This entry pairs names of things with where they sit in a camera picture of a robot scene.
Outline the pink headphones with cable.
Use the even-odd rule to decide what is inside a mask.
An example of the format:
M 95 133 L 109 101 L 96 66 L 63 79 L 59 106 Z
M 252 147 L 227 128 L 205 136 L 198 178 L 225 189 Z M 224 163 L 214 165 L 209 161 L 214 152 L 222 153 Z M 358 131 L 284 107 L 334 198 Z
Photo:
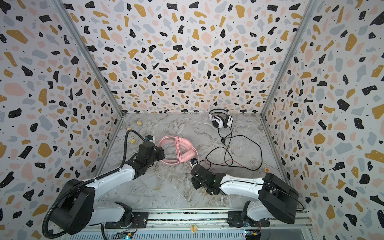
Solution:
M 162 162 L 167 165 L 178 165 L 186 163 L 193 158 L 196 158 L 197 160 L 200 159 L 198 151 L 193 146 L 193 144 L 184 138 L 178 137 L 178 136 L 165 136 L 160 139 L 158 146 L 162 147 L 166 144 L 173 143 L 176 148 L 176 154 L 177 159 L 176 160 L 167 160 L 164 159 Z

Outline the white black headphones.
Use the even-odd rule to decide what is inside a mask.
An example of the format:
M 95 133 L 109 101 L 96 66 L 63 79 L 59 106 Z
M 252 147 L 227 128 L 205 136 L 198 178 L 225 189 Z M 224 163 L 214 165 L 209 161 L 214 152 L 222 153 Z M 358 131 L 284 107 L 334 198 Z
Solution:
M 233 116 L 224 109 L 213 109 L 209 112 L 209 119 L 212 126 L 216 129 L 231 128 Z

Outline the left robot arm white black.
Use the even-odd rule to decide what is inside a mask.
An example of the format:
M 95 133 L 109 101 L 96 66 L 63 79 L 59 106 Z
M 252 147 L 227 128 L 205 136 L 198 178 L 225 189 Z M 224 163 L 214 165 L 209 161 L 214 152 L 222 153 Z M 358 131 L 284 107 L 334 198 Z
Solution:
M 153 142 L 144 142 L 138 153 L 119 168 L 86 181 L 68 181 L 46 213 L 43 235 L 54 239 L 106 223 L 119 228 L 130 227 L 134 222 L 131 207 L 121 202 L 99 205 L 97 201 L 106 192 L 144 175 L 154 163 L 164 159 L 163 148 Z

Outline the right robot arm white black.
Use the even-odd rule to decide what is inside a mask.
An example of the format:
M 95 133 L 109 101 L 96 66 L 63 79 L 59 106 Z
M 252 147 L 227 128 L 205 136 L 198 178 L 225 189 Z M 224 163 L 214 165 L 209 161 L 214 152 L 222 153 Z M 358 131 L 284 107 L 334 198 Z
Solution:
M 227 174 L 213 174 L 199 164 L 191 170 L 194 188 L 204 188 L 209 195 L 239 195 L 251 198 L 245 203 L 243 221 L 258 222 L 275 218 L 292 225 L 296 221 L 299 193 L 274 174 L 246 179 Z

